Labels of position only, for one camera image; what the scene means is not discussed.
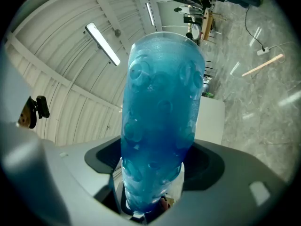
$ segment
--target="curved ceiling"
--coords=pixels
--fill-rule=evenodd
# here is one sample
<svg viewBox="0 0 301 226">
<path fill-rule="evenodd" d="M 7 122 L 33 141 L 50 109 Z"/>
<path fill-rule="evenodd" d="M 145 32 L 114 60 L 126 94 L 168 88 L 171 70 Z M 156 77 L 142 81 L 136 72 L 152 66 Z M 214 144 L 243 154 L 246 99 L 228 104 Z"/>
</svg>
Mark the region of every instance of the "curved ceiling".
<svg viewBox="0 0 301 226">
<path fill-rule="evenodd" d="M 131 45 L 157 28 L 150 26 L 146 1 L 48 0 L 8 32 L 12 64 L 31 86 L 32 98 L 44 95 L 48 102 L 50 117 L 34 129 L 41 138 L 69 145 L 120 134 Z M 90 22 L 118 55 L 119 66 L 85 32 Z"/>
</svg>

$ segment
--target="blue drink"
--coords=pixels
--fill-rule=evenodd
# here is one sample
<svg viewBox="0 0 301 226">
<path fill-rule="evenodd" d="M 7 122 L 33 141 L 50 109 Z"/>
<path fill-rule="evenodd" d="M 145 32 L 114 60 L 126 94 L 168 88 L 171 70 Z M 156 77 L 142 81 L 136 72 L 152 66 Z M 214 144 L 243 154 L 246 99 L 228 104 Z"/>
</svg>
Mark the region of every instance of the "blue drink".
<svg viewBox="0 0 301 226">
<path fill-rule="evenodd" d="M 192 145 L 204 58 L 184 36 L 147 35 L 132 46 L 124 93 L 122 174 L 130 208 L 153 210 Z"/>
</svg>

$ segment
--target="floor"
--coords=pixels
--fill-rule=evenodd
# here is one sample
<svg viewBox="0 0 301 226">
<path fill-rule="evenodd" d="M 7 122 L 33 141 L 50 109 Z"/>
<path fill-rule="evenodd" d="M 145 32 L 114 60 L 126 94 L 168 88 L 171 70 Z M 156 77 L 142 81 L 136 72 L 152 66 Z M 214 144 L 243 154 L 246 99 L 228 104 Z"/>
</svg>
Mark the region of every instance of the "floor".
<svg viewBox="0 0 301 226">
<path fill-rule="evenodd" d="M 259 8 L 250 7 L 247 28 L 253 35 L 258 27 L 264 47 L 282 45 L 283 58 L 242 77 L 242 74 L 282 53 L 272 48 L 257 56 L 261 49 L 245 29 L 246 9 L 231 3 L 217 2 L 215 13 L 227 21 L 216 20 L 210 42 L 200 45 L 210 72 L 209 92 L 225 102 L 225 126 L 222 145 L 248 152 L 268 165 L 285 181 L 292 178 L 299 162 L 301 147 L 301 57 L 300 47 L 282 11 L 273 0 L 263 0 Z"/>
</svg>

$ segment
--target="wooden pole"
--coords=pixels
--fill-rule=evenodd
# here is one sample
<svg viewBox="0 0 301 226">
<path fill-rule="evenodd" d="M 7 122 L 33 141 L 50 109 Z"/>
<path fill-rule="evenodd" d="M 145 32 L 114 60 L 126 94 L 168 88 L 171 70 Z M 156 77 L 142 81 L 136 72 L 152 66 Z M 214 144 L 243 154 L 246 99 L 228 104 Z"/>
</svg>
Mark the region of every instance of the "wooden pole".
<svg viewBox="0 0 301 226">
<path fill-rule="evenodd" d="M 262 67 L 264 67 L 264 66 L 266 66 L 266 65 L 268 65 L 268 64 L 270 64 L 270 63 L 272 63 L 272 62 L 274 62 L 274 61 L 276 61 L 276 60 L 278 60 L 278 59 L 280 59 L 280 58 L 282 58 L 283 56 L 284 56 L 283 54 L 277 55 L 277 56 L 275 56 L 274 58 L 270 59 L 269 61 L 265 62 L 264 64 L 262 64 L 262 65 L 260 65 L 260 66 L 258 66 L 258 67 L 256 67 L 256 68 L 250 70 L 250 71 L 247 72 L 247 73 L 244 73 L 242 76 L 245 76 L 245 75 L 250 74 L 250 73 L 252 73 L 252 72 L 254 72 L 254 71 L 256 71 L 256 70 L 259 70 L 259 69 L 261 69 Z"/>
</svg>

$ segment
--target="cable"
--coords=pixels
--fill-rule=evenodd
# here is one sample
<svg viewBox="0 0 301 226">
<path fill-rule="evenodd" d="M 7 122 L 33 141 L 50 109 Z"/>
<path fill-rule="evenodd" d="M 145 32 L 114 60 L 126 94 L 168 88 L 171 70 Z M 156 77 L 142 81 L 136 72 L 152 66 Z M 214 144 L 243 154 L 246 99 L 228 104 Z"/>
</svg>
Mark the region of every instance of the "cable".
<svg viewBox="0 0 301 226">
<path fill-rule="evenodd" d="M 255 40 L 257 40 L 257 42 L 259 42 L 260 43 L 260 41 L 257 39 L 257 38 L 255 38 L 250 32 L 249 32 L 249 30 L 247 29 L 247 27 L 246 27 L 246 30 L 247 30 L 247 32 L 255 39 Z M 265 51 L 265 49 L 264 49 L 264 47 L 263 47 L 263 45 L 262 45 L 262 43 L 260 43 L 260 45 L 261 45 L 261 48 L 262 48 L 262 50 L 263 50 L 263 52 Z"/>
<path fill-rule="evenodd" d="M 282 53 L 284 55 L 284 60 L 283 61 L 279 61 L 280 63 L 284 63 L 285 62 L 285 53 L 284 53 L 284 50 L 280 46 L 288 44 L 288 43 L 296 44 L 295 42 L 289 41 L 289 42 L 286 42 L 286 43 L 281 43 L 279 45 L 273 45 L 272 47 L 269 47 L 269 49 L 277 47 L 277 48 L 279 48 L 282 51 Z"/>
<path fill-rule="evenodd" d="M 283 55 L 284 55 L 284 60 L 283 61 L 279 61 L 282 64 L 282 63 L 285 62 L 285 52 L 284 52 L 284 50 L 279 45 L 274 45 L 274 46 L 270 47 L 269 49 L 275 48 L 275 47 L 279 48 L 282 51 Z"/>
</svg>

